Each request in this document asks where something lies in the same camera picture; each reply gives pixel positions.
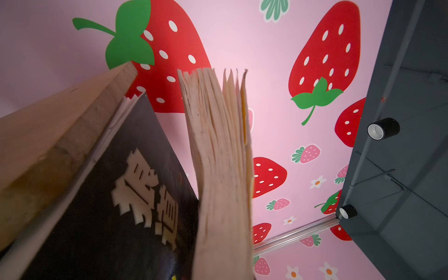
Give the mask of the yellow cartoon cover book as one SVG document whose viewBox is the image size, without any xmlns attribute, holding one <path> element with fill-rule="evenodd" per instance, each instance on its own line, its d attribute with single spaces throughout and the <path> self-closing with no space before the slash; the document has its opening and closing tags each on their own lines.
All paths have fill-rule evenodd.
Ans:
<svg viewBox="0 0 448 280">
<path fill-rule="evenodd" d="M 254 163 L 245 78 L 178 72 L 196 173 L 195 280 L 252 280 Z"/>
</svg>

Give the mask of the black wolf cover book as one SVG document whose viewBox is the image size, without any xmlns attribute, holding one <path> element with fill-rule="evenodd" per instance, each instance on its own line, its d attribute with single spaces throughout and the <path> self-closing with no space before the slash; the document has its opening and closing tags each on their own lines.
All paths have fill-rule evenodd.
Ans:
<svg viewBox="0 0 448 280">
<path fill-rule="evenodd" d="M 147 95 L 124 99 L 69 190 L 1 256 L 1 278 L 189 280 L 197 226 Z"/>
</svg>

